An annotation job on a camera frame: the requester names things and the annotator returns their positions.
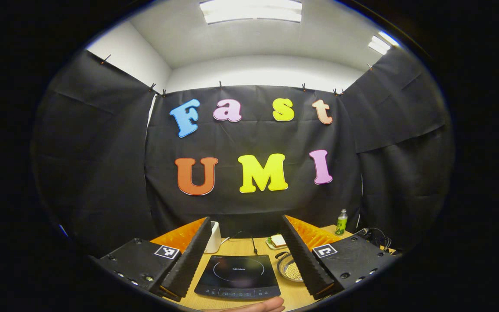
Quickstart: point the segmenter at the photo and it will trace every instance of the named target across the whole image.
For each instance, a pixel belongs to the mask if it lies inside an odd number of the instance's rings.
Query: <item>black curtain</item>
[[[410,249],[440,212],[454,162],[451,120],[428,71],[392,48],[344,93],[363,175],[359,228]]]
[[[50,83],[36,114],[32,159],[54,226],[101,257],[133,237],[156,237],[144,180],[155,95],[82,51]]]
[[[293,102],[295,117],[290,121],[273,118],[272,103],[277,98]],[[180,138],[178,125],[169,112],[197,99],[194,108],[198,129]],[[218,101],[240,102],[238,122],[216,120]],[[323,124],[311,104],[322,99],[330,106],[331,124]],[[329,174],[333,180],[315,184],[315,165],[309,153],[327,150]],[[285,155],[283,163],[286,190],[240,193],[242,164],[238,157],[254,155],[265,166],[271,154]],[[177,158],[193,158],[194,185],[204,181],[200,159],[214,157],[214,189],[203,196],[183,193],[177,183]],[[158,97],[147,129],[147,193],[159,233],[201,217],[220,223],[220,233],[229,237],[266,237],[280,229],[281,216],[291,215],[313,225],[335,224],[341,209],[348,211],[348,229],[355,229],[360,204],[360,172],[354,149],[348,113],[338,95],[292,87],[237,86],[179,91]]]

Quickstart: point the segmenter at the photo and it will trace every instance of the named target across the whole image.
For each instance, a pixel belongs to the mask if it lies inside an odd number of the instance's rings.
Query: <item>bread slice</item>
[[[271,243],[273,243],[273,246],[275,247],[285,247],[286,242],[284,240],[284,237],[280,234],[276,234],[271,236]]]

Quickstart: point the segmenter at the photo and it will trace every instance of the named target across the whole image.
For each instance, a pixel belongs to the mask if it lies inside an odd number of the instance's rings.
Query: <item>wooden table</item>
[[[334,233],[336,226],[329,225],[328,227],[323,227],[323,229]],[[352,233],[348,233],[347,231],[341,236],[342,238],[350,237]],[[307,292],[307,288],[303,283],[292,282],[287,280],[283,276],[280,275],[277,270],[277,263],[279,262],[275,259],[275,255],[282,251],[289,251],[288,248],[272,250],[268,247],[267,243],[265,243],[266,237],[254,238],[255,248],[257,249],[257,253],[259,255],[269,255],[271,259],[271,264],[273,266],[273,270],[275,271],[275,275],[277,277],[277,281],[279,282],[279,288],[281,291],[281,298],[285,300],[284,306],[286,307],[285,311],[294,310],[297,308],[301,308],[302,306],[307,306],[312,304],[316,300],[313,299],[313,296]],[[251,238],[244,239],[230,239],[224,242],[218,251],[214,254],[218,255],[233,255],[233,256],[244,256],[244,255],[255,255],[253,253],[253,245],[251,242]],[[198,269],[196,269],[196,273],[194,278],[192,279],[192,283],[190,284],[190,288],[188,288],[188,294],[185,298],[180,300],[180,305],[186,306],[188,308],[202,310],[202,309],[225,309],[225,308],[235,308],[238,306],[245,306],[246,304],[252,304],[256,302],[263,302],[262,300],[227,300],[227,299],[219,299],[212,298],[208,296],[201,296],[194,292],[194,288],[198,284],[201,275],[204,272],[204,269],[209,262],[209,259],[213,255],[213,253],[205,253],[201,257],[200,264],[198,265]]]

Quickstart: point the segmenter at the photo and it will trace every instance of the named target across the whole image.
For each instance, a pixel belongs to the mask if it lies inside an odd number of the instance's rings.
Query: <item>fluorescent light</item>
[[[373,39],[371,39],[371,42],[378,44],[383,50],[390,49],[390,45],[388,45],[386,42],[380,40],[380,38],[377,36],[373,36]]]
[[[374,51],[377,51],[382,55],[385,55],[386,52],[388,52],[387,49],[383,49],[381,45],[378,45],[377,43],[372,42],[372,41],[369,42],[369,48],[372,48]]]
[[[293,0],[210,0],[200,8],[207,24],[257,18],[301,22],[301,2]]]
[[[398,47],[399,44],[394,40],[392,37],[390,37],[388,34],[385,32],[379,32],[380,36],[382,36],[386,41],[390,42],[391,45]]]

